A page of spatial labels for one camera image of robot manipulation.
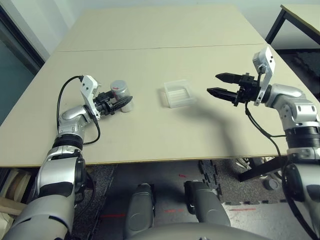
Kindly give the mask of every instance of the wooden board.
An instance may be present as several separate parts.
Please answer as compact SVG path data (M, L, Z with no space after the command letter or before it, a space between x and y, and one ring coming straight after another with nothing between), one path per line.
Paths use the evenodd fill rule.
M187 159L225 159L239 156L274 156L276 149L245 115L245 107L214 98L207 88L237 91L238 86L214 76L230 72L257 76L252 63L260 45L171 49L56 52L0 127L0 166L40 166L56 136L56 104L63 83L72 76L92 75L110 89L114 80L125 80L133 95L134 110L117 112L99 121L101 138L84 146L87 164L111 164ZM320 109L306 86L272 50L276 61L271 84L297 87ZM168 108L164 83L186 79L197 98L191 106ZM61 111L82 105L78 81L65 89ZM250 106L258 123L271 134L282 134L276 110ZM95 139L92 124L85 141ZM276 139L282 154L284 138Z
M188 48L263 44L230 4L87 10L56 51Z
M320 35L320 4L283 4L281 8Z

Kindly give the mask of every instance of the metal can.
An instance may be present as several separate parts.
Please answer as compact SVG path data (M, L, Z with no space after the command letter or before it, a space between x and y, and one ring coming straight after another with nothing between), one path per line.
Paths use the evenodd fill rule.
M112 82L110 88L113 92L115 99L117 100L120 100L126 96L131 96L127 84L123 80L116 80ZM121 111L127 113L130 112L132 109L134 109L134 103L131 100L127 105L121 108Z

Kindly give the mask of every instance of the tabletop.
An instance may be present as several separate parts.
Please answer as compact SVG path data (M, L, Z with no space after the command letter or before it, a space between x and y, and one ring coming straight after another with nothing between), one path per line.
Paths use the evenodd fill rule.
M281 8L320 35L320 4L283 4Z
M56 51L263 44L231 4L87 10Z
M229 72L257 76L254 53L265 44L189 48L55 52L45 63L0 127L0 166L39 166L56 136L56 104L63 83L72 76L92 75L110 89L125 80L133 95L131 112L116 112L99 121L101 138L84 146L87 164L111 164L188 159L274 156L276 149L250 123L245 107L214 98L207 88L236 91L239 86L214 76ZM271 84L291 85L319 102L272 49L276 62ZM168 108L164 83L186 79L197 99L190 106ZM82 105L80 83L70 83L61 100L63 110ZM257 122L273 135L282 134L276 110L249 105ZM94 124L85 141L96 138ZM284 138L275 140L282 154Z

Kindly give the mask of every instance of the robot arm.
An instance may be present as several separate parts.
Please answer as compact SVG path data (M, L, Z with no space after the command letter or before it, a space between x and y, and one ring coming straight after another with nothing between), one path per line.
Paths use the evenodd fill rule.
M268 47L254 55L253 64L259 73L258 81L248 73L221 73L216 77L226 83L238 84L239 91L235 93L216 87L207 91L214 97L232 102L234 106L254 101L255 106L264 103L278 111L288 144L288 161L282 168L283 191L299 221L301 216L296 213L297 208L293 210L293 200L304 203L315 231L312 238L316 239L320 232L320 121L317 108L295 87L269 85L275 60ZM259 81L261 74L265 74L263 82Z
M72 232L75 195L83 192L86 184L82 157L85 126L92 121L98 124L101 115L115 114L132 99L127 96L112 103L111 91L95 98L98 82L88 75L80 81L85 105L59 116L57 136L36 178L37 199L14 221L4 240L64 240Z

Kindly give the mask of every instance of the clear plastic container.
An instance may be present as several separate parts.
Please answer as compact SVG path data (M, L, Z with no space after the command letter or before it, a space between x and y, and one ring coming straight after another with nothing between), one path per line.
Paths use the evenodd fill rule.
M196 98L192 95L187 80L165 82L164 90L171 109L191 105L196 102Z

